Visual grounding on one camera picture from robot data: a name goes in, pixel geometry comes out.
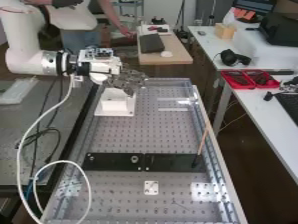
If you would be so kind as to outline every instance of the white cable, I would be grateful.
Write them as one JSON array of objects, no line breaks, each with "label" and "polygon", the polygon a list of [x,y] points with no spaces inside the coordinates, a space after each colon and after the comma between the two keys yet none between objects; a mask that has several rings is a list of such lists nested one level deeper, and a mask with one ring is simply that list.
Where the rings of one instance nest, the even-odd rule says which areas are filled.
[{"label": "white cable", "polygon": [[56,161],[56,162],[50,163],[48,165],[46,165],[46,166],[38,171],[38,173],[35,174],[35,178],[34,178],[34,194],[35,194],[36,204],[38,204],[38,207],[39,207],[39,209],[40,209],[40,212],[43,213],[44,210],[43,210],[43,207],[42,207],[42,205],[40,205],[40,200],[39,200],[39,195],[38,195],[38,189],[36,189],[36,181],[38,181],[38,179],[39,179],[39,175],[40,175],[40,173],[42,173],[50,166],[54,166],[54,165],[56,165],[56,164],[59,164],[59,163],[68,163],[68,164],[72,164],[74,166],[76,166],[78,169],[80,170],[80,172],[82,172],[84,178],[86,178],[86,181],[87,181],[87,187],[88,187],[88,192],[90,192],[90,201],[88,201],[87,212],[86,212],[84,216],[82,217],[82,219],[80,219],[79,222],[78,222],[78,223],[82,223],[82,222],[84,221],[87,215],[88,215],[90,210],[91,210],[91,204],[92,204],[92,200],[91,200],[91,199],[92,199],[92,190],[91,190],[91,182],[90,182],[90,180],[88,180],[87,174],[86,174],[86,172],[83,171],[82,167],[80,167],[75,162],[68,161],[68,160],[60,160],[60,161]]},{"label": "white cable", "polygon": [[236,118],[232,122],[229,122],[229,123],[227,124],[227,126],[225,126],[224,128],[221,128],[220,132],[221,132],[221,131],[223,131],[231,124],[233,124],[236,121],[239,121],[245,115],[247,115],[247,113],[244,113],[239,118]]},{"label": "white cable", "polygon": [[[26,200],[26,197],[24,197],[24,193],[23,193],[23,188],[22,188],[22,149],[23,149],[23,145],[24,145],[24,142],[26,142],[26,139],[27,139],[27,136],[28,136],[28,134],[31,133],[31,131],[32,131],[32,129],[35,128],[35,126],[39,124],[39,122],[43,120],[43,118],[56,109],[56,108],[59,108],[64,103],[66,103],[66,101],[68,100],[68,98],[70,98],[70,96],[71,96],[71,93],[72,93],[72,87],[74,87],[74,84],[75,84],[75,76],[74,75],[71,75],[71,84],[70,84],[70,89],[68,89],[68,93],[67,93],[67,95],[66,95],[66,97],[64,97],[64,99],[63,99],[63,101],[59,103],[59,104],[56,104],[50,110],[47,110],[46,112],[44,112],[44,114],[38,118],[38,120],[35,121],[35,123],[31,125],[31,127],[28,128],[28,130],[27,130],[27,132],[26,132],[26,134],[24,134],[24,136],[23,136],[23,138],[22,138],[22,142],[20,142],[20,145],[19,145],[19,149],[18,149],[18,154],[16,154],[16,182],[18,182],[18,191],[19,191],[19,195],[20,195],[20,198],[22,198],[22,202],[23,202],[23,205],[24,205],[24,207],[26,207],[26,209],[27,209],[27,212],[28,212],[28,214],[31,215],[31,217],[32,217],[32,219],[35,220],[35,222],[38,223],[38,224],[44,224],[40,220],[39,220],[39,218],[36,217],[36,215],[35,215],[35,213],[32,212],[32,210],[31,210],[31,207],[30,207],[30,205],[28,205],[28,203],[27,203],[27,200]],[[90,212],[90,206],[88,206],[88,209],[87,209],[87,212],[86,212],[86,214],[84,214],[84,218],[86,218],[86,216],[87,216],[87,214],[88,214],[88,212]]]}]

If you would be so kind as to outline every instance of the cardboard box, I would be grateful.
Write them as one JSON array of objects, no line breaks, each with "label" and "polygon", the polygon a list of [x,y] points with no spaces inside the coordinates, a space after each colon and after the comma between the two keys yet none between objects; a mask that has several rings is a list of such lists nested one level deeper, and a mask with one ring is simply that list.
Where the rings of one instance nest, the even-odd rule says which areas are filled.
[{"label": "cardboard box", "polygon": [[233,39],[236,28],[225,26],[223,23],[216,24],[216,35],[221,39]]}]

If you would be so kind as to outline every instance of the red box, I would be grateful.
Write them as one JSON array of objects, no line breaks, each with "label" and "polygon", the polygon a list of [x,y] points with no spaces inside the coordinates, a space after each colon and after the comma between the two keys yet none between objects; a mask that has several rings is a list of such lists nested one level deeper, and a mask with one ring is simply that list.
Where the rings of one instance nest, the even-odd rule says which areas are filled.
[{"label": "red box", "polygon": [[263,70],[245,70],[244,73],[253,80],[257,88],[260,89],[280,88],[280,82],[269,75],[268,72]]},{"label": "red box", "polygon": [[256,83],[249,76],[239,70],[225,70],[221,75],[233,89],[255,89]]}]

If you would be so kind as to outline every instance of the cable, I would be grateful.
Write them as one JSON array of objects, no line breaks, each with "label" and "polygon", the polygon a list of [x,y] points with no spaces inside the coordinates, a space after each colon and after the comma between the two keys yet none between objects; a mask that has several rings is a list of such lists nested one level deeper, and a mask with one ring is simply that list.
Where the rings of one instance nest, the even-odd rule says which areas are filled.
[{"label": "cable", "polygon": [[91,209],[91,204],[92,204],[92,190],[91,190],[91,183],[90,183],[90,180],[88,180],[88,177],[87,177],[87,174],[86,172],[83,171],[82,167],[72,161],[68,161],[68,160],[60,160],[60,161],[56,161],[56,162],[52,162],[50,163],[48,165],[46,165],[39,171],[38,173],[35,174],[35,178],[34,178],[34,194],[35,194],[35,200],[36,200],[36,204],[38,204],[38,207],[40,209],[40,212],[43,213],[44,210],[42,208],[42,205],[40,205],[40,200],[39,200],[39,195],[38,195],[38,191],[36,191],[36,181],[39,179],[39,175],[40,173],[50,167],[50,166],[54,166],[56,164],[60,164],[60,163],[67,163],[67,164],[72,164],[74,166],[78,167],[78,169],[80,170],[84,178],[86,178],[86,181],[87,181],[87,187],[88,187],[88,191],[90,191],[90,201],[88,201],[88,208],[87,208],[87,212],[84,214],[84,216],[82,217],[82,219],[79,220],[78,223],[82,223],[88,215],[88,212],[90,212],[90,209]]},{"label": "cable", "polygon": [[[67,93],[67,96],[64,97],[63,101],[60,103],[58,103],[50,110],[47,110],[44,112],[44,114],[38,118],[38,120],[35,121],[35,123],[31,125],[31,127],[28,128],[23,138],[22,138],[22,142],[20,142],[20,146],[19,146],[19,149],[18,149],[18,154],[16,154],[16,182],[18,182],[18,191],[19,191],[19,195],[20,195],[20,198],[22,198],[22,201],[23,201],[23,204],[24,204],[24,207],[27,209],[27,212],[28,214],[31,215],[32,219],[36,221],[38,224],[44,224],[39,218],[36,217],[35,213],[32,212],[31,210],[31,207],[28,205],[28,202],[26,200],[26,197],[24,197],[24,193],[23,193],[23,188],[22,188],[22,149],[23,149],[23,145],[24,145],[24,142],[26,142],[26,139],[27,139],[27,136],[28,134],[31,133],[32,129],[35,128],[35,126],[39,124],[39,122],[44,119],[44,117],[56,109],[59,108],[64,103],[66,101],[68,100],[70,96],[71,96],[71,93],[72,93],[72,86],[75,84],[75,76],[71,75],[71,84],[70,84],[70,90],[68,90],[68,93]],[[56,161],[54,162],[55,164],[58,163],[70,163],[70,164],[74,164],[76,167],[80,167],[75,162],[72,161]],[[84,175],[86,179],[87,179],[87,184],[88,184],[88,190],[90,190],[90,203],[88,203],[88,208],[87,208],[87,212],[83,216],[83,218],[79,220],[79,222],[76,224],[80,224],[83,222],[83,220],[86,219],[87,217],[87,214],[90,212],[90,209],[91,209],[91,201],[92,201],[92,191],[91,191],[91,185],[90,185],[90,180],[87,178],[87,175]]]},{"label": "cable", "polygon": [[50,132],[52,132],[52,131],[55,131],[56,133],[58,133],[58,143],[56,143],[56,145],[55,145],[55,148],[54,148],[54,150],[52,150],[52,153],[50,154],[50,156],[47,157],[47,159],[44,160],[44,162],[46,162],[46,164],[47,163],[50,163],[51,162],[51,160],[52,160],[52,157],[54,157],[54,155],[55,155],[55,153],[56,153],[56,151],[58,151],[58,148],[59,148],[59,145],[60,145],[60,142],[62,142],[62,132],[59,131],[59,129],[56,129],[56,128],[47,128],[46,130],[43,130],[40,133],[39,133],[39,135],[36,135],[36,134],[34,134],[34,135],[31,135],[30,137],[27,137],[27,141],[30,141],[28,143],[26,143],[24,144],[24,146],[23,146],[23,150],[22,150],[22,155],[23,155],[23,159],[24,159],[24,161],[27,162],[27,164],[28,165],[32,165],[32,162],[28,160],[28,158],[27,158],[27,148],[26,148],[26,146],[28,146],[28,145],[31,145],[32,144],[32,142],[35,142],[35,140],[38,139],[38,138],[40,138],[42,136],[44,136],[47,133],[50,133]]},{"label": "cable", "polygon": [[[43,112],[44,112],[44,108],[46,108],[46,104],[48,102],[48,98],[50,98],[50,93],[54,89],[54,86],[55,86],[55,83],[58,81],[58,77],[55,78],[51,86],[50,86],[50,89],[46,93],[46,98],[44,98],[44,102],[43,102],[43,106],[42,106],[42,109],[40,109],[40,113],[39,113],[39,117],[42,116]],[[38,126],[36,126],[36,135],[39,135],[39,132],[40,132],[40,123],[38,123]],[[39,145],[39,138],[36,138],[35,140],[35,150],[34,150],[34,159],[32,159],[32,167],[31,167],[31,177],[34,175],[34,171],[35,171],[35,162],[36,162],[36,155],[38,155],[38,145]]]},{"label": "cable", "polygon": [[[44,98],[44,102],[43,102],[43,106],[42,106],[42,110],[40,110],[40,114],[39,114],[39,117],[40,117],[40,115],[43,114],[43,112],[44,112],[44,108],[46,108],[46,105],[47,105],[47,102],[48,102],[48,98],[50,98],[50,93],[51,93],[51,91],[52,91],[52,89],[54,89],[54,86],[55,86],[55,84],[56,84],[56,81],[58,81],[58,78],[59,77],[56,77],[55,78],[55,80],[54,80],[54,82],[52,82],[52,84],[51,84],[51,86],[50,86],[50,89],[48,89],[48,92],[47,92],[47,94],[46,94],[46,98]],[[63,99],[63,75],[60,76],[60,94],[59,94],[59,102],[62,101],[62,99]],[[47,124],[47,128],[50,128],[50,126],[52,125],[52,123],[54,123],[54,120],[55,120],[55,118],[56,118],[56,116],[58,116],[58,113],[59,113],[59,108],[55,110],[55,113],[54,113],[54,116],[52,116],[52,118],[50,119],[50,122],[48,122],[48,124]],[[38,127],[36,127],[36,134],[40,132],[40,123],[38,124]],[[34,172],[35,172],[35,163],[36,163],[36,157],[38,157],[38,147],[39,147],[39,138],[36,138],[35,139],[35,149],[34,149],[34,159],[32,159],[32,167],[31,167],[31,177],[32,177],[32,175],[34,175]]]},{"label": "cable", "polygon": [[216,57],[217,57],[220,54],[221,54],[221,53],[217,53],[217,54],[216,54],[216,56],[215,56],[215,58],[213,58],[213,60],[212,60],[212,63],[215,62]]},{"label": "cable", "polygon": [[239,121],[245,115],[247,115],[247,113],[244,113],[239,118],[236,118],[232,122],[229,122],[229,123],[227,124],[227,126],[225,126],[224,128],[220,129],[220,132],[221,132],[229,125],[232,125],[236,121]]}]

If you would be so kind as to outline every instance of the lab bench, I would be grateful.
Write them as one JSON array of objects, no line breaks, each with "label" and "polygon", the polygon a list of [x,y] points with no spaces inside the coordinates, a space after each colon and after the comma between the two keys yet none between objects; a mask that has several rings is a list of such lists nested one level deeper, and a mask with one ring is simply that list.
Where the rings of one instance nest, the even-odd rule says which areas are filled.
[{"label": "lab bench", "polygon": [[[213,130],[196,166],[193,160],[180,160],[196,158],[209,122],[189,79],[149,79],[137,91],[133,117],[94,116],[103,91],[100,87],[70,156],[92,187],[92,208],[83,223],[247,224]],[[148,183],[156,184],[153,194]],[[75,223],[87,205],[84,178],[68,165],[42,220]]]}]

